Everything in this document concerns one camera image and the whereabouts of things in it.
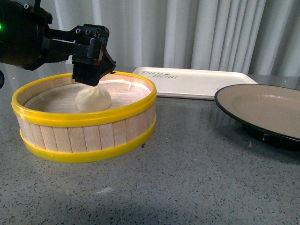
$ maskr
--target dark round plate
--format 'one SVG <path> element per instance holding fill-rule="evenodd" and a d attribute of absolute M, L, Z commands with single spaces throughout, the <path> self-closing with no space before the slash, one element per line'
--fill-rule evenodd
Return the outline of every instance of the dark round plate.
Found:
<path fill-rule="evenodd" d="M 293 142 L 300 147 L 299 90 L 238 84 L 218 90 L 215 101 L 222 111 L 243 123 L 255 138 L 273 145 Z"/>

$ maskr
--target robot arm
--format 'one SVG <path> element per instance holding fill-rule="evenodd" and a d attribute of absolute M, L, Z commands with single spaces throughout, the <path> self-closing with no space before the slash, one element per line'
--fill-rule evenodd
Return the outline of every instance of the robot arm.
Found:
<path fill-rule="evenodd" d="M 52 15 L 40 7 L 40 0 L 0 0 L 0 62 L 35 70 L 72 55 L 72 78 L 90 86 L 113 72 L 106 27 L 84 24 L 61 31 L 50 29 L 51 23 Z M 3 83 L 1 72 L 0 88 Z"/>

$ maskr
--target white rectangular tray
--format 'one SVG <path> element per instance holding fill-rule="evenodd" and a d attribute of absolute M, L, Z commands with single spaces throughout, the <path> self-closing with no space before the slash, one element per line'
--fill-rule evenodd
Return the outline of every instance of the white rectangular tray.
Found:
<path fill-rule="evenodd" d="M 213 100 L 220 88 L 245 83 L 256 83 L 245 74 L 194 69 L 139 67 L 138 74 L 155 83 L 157 96 Z"/>

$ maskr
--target plate rim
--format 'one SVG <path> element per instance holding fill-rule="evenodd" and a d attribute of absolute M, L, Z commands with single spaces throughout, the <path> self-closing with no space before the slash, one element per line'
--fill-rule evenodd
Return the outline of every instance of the plate rim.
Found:
<path fill-rule="evenodd" d="M 281 89 L 291 89 L 291 90 L 297 90 L 297 89 L 292 89 L 292 88 L 286 88 L 286 87 L 280 87 L 280 86 L 276 86 L 276 85 L 267 85 L 267 84 L 252 84 L 252 83 L 248 83 L 248 84 L 234 84 L 234 85 L 230 85 L 230 86 L 226 86 L 226 87 L 223 87 L 221 89 L 219 89 L 215 96 L 214 96 L 214 99 L 215 99 L 215 102 L 217 104 L 217 106 L 223 111 L 225 112 L 227 115 L 229 115 L 230 117 L 232 117 L 233 119 L 237 120 L 238 122 L 241 122 L 242 124 L 246 125 L 246 126 L 249 126 L 251 128 L 254 128 L 256 130 L 259 130 L 260 132 L 263 132 L 264 134 L 266 135 L 273 135 L 275 137 L 279 137 L 279 138 L 283 138 L 285 140 L 289 140 L 289 141 L 292 141 L 292 142 L 298 142 L 300 143 L 300 138 L 297 138 L 297 137 L 292 137 L 292 136 L 289 136 L 289 135 L 284 135 L 284 134 L 281 134 L 279 132 L 275 132 L 275 131 L 271 131 L 271 130 L 268 130 L 266 128 L 263 128 L 263 127 L 260 127 L 260 126 L 257 126 L 253 123 L 250 123 L 246 120 L 243 120 L 241 119 L 240 117 L 236 116 L 235 114 L 231 113 L 230 111 L 228 111 L 224 106 L 222 106 L 222 104 L 220 103 L 220 101 L 218 100 L 218 94 L 226 89 L 226 88 L 230 88 L 230 87 L 233 87 L 233 86 L 241 86 L 241 85 L 258 85 L 258 86 L 269 86 L 269 87 L 276 87 L 276 88 L 281 88 Z"/>

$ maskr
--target table surface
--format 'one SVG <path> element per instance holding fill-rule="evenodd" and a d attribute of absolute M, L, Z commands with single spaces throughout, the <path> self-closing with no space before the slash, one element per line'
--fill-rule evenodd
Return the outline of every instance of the table surface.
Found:
<path fill-rule="evenodd" d="M 0 65 L 1 224 L 299 224 L 300 153 L 250 137 L 214 101 L 157 98 L 157 125 L 119 157 L 48 161 L 24 146 L 12 94 L 64 63 L 36 71 Z M 134 68 L 117 68 L 132 72 Z M 300 79 L 250 75 L 294 89 Z"/>

